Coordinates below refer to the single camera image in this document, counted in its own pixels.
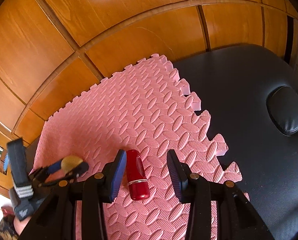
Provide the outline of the red lipstick tube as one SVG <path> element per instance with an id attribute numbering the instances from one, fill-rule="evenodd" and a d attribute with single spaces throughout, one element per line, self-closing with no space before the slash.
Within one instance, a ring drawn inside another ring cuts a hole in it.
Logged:
<path id="1" fill-rule="evenodd" d="M 150 189 L 140 153 L 137 150 L 129 150 L 126 153 L 126 174 L 130 197 L 134 201 L 146 200 L 150 197 Z"/>

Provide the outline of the beige oval soap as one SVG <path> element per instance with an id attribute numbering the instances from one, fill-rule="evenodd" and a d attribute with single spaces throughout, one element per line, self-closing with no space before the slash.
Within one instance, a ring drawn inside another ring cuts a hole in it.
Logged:
<path id="1" fill-rule="evenodd" d="M 71 170 L 73 170 L 75 167 L 80 165 L 83 162 L 83 159 L 75 156 L 75 155 L 68 155 L 64 157 L 60 163 L 61 170 L 67 174 Z"/>

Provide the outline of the pink foam puzzle mat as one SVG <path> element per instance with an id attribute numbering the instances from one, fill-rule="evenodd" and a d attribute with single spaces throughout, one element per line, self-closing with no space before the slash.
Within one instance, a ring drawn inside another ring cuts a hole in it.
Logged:
<path id="1" fill-rule="evenodd" d="M 188 204 L 180 204 L 166 164 L 169 149 L 209 181 L 240 181 L 236 163 L 222 168 L 218 156 L 228 146 L 206 133 L 211 116 L 201 100 L 164 55 L 154 54 L 92 86 L 54 113 L 44 124 L 34 169 L 68 155 L 89 164 L 82 179 L 100 172 L 118 150 L 137 150 L 148 179 L 150 197 L 130 198 L 127 182 L 104 206 L 109 239 L 184 239 Z"/>

